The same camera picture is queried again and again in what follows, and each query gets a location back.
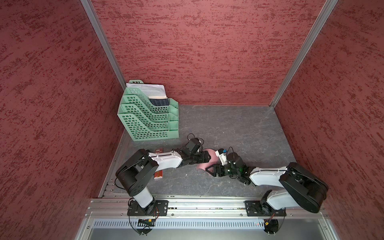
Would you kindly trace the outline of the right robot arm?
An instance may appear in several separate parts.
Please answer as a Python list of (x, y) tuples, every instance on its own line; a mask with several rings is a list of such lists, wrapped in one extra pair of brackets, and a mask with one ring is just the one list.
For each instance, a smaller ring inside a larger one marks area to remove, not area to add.
[(206, 167), (213, 177), (234, 178), (244, 185), (273, 186), (260, 201), (250, 205), (251, 215), (285, 216), (287, 208), (300, 207), (310, 213), (318, 213), (327, 198), (328, 185), (296, 162), (280, 168), (249, 167), (235, 152), (216, 152), (219, 163)]

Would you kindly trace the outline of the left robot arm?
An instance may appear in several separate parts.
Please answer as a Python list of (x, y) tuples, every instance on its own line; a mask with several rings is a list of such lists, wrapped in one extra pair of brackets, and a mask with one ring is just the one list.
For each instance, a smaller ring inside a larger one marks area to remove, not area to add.
[(147, 185), (156, 172), (205, 164), (210, 160), (211, 155), (203, 150), (201, 141), (193, 138), (181, 148), (172, 149), (167, 153), (156, 154), (145, 149), (137, 150), (116, 171), (116, 178), (142, 211), (149, 215), (154, 209), (155, 199)]

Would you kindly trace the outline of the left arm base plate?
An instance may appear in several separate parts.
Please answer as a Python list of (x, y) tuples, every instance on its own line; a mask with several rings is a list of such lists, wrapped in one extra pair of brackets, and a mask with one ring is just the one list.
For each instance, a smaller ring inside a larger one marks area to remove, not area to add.
[(128, 212), (130, 216), (152, 216), (152, 217), (162, 217), (166, 216), (168, 213), (169, 201), (167, 200), (153, 200), (147, 207), (142, 208), (139, 203), (131, 199), (128, 203)]

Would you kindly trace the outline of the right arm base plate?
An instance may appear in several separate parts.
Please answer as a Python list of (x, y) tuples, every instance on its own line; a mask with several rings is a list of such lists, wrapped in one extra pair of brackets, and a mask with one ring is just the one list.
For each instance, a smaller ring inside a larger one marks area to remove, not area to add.
[(275, 210), (268, 203), (262, 201), (244, 201), (248, 217), (285, 217), (284, 209)]

